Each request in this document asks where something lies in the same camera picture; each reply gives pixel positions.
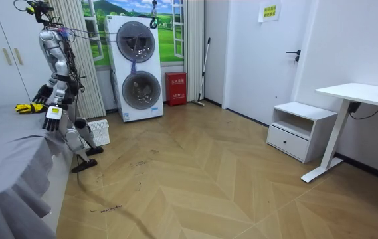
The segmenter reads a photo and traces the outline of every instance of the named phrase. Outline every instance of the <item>dryer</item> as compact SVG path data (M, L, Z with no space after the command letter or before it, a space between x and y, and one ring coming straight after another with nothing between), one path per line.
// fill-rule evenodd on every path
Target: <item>dryer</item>
M163 115L159 38L150 21L106 16L114 97L124 122Z

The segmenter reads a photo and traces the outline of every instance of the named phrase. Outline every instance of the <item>door handle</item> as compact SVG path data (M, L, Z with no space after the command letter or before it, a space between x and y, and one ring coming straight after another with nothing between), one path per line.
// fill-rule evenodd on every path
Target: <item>door handle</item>
M3 53L4 53L4 56L5 56L5 59L7 60L7 63L9 63L9 65L11 66L11 60L10 60L10 56L9 56L9 53L7 52L7 49L3 47Z
M296 52L286 52L286 53L296 53L299 56L301 55L301 50L297 50Z
M19 64L23 65L21 54L19 53L19 50L17 48L15 48L15 53L16 53L17 61L19 62Z

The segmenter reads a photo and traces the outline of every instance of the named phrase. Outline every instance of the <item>herringbone parquet floor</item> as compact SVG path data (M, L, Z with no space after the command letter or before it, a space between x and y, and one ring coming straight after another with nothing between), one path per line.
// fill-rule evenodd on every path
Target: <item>herringbone parquet floor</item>
M70 175L64 239L378 238L378 178L342 164L307 184L267 128L212 104L109 122L99 166Z

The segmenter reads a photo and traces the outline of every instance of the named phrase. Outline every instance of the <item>gray bed sheet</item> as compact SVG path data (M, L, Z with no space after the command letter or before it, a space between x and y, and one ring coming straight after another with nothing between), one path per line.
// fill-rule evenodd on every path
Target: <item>gray bed sheet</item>
M41 200L50 182L52 155L64 141L41 129L44 114L19 115L0 108L0 239L56 238L41 220L50 207Z

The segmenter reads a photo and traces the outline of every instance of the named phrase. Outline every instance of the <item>humanoid robot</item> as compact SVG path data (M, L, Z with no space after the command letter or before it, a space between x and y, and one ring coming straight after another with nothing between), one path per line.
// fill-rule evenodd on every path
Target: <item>humanoid robot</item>
M79 91L84 91L84 86L80 82L81 76L74 62L75 55L70 47L67 31L63 30L63 25L58 21L54 22L54 18L48 13L54 9L42 1L26 2L30 7L18 10L34 15L37 22L44 25L39 34L39 42L52 70L50 79L40 87L33 102L45 104L54 94L54 100L46 112L43 129L59 131L70 150L82 159L82 163L72 169L73 173L77 173L96 166L97 161L89 159L88 156L102 153L103 149L95 144L93 133L85 119L70 120L69 118L69 106L76 100L76 108ZM81 138L90 146L89 150L84 148Z

